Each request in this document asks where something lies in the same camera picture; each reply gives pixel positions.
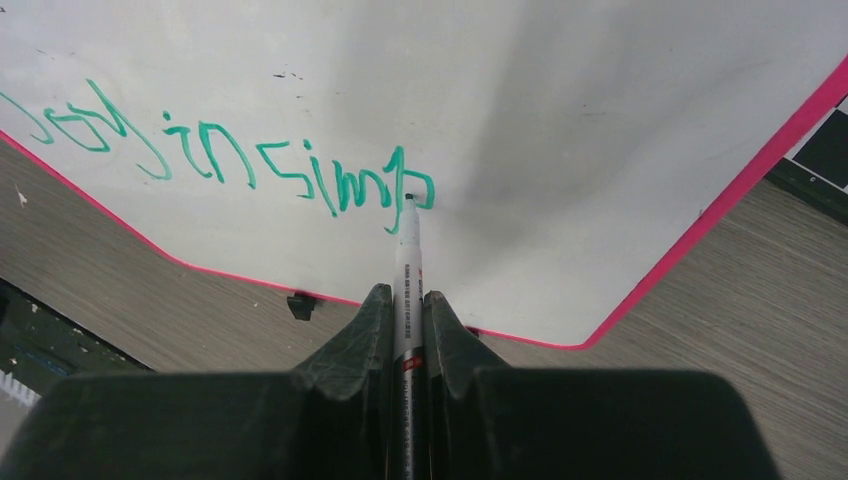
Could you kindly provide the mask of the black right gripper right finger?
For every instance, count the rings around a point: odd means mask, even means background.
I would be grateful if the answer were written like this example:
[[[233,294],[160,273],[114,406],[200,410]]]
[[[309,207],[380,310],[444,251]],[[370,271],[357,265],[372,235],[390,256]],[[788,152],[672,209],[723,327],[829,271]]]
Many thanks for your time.
[[[423,302],[438,479],[776,479],[739,392],[705,371],[518,368]]]

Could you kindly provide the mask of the pink framed whiteboard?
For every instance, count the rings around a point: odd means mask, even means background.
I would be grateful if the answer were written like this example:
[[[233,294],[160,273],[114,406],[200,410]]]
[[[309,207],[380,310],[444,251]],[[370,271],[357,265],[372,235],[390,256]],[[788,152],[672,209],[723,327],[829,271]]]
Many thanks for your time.
[[[168,257],[595,339],[806,101],[843,1],[5,1],[1,131]]]

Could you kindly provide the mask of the green whiteboard marker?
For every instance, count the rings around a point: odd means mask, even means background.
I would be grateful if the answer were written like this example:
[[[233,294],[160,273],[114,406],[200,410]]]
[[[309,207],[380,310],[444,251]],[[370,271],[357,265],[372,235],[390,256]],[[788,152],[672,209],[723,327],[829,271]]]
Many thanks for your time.
[[[423,277],[416,198],[406,193],[398,217],[393,282],[391,479],[431,477]]]

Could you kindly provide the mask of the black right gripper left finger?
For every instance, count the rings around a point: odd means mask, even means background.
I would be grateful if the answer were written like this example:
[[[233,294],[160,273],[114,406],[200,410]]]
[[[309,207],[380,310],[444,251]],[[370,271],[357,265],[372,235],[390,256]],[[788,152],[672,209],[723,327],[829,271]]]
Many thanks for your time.
[[[392,293],[287,371],[79,375],[36,403],[5,479],[382,479]]]

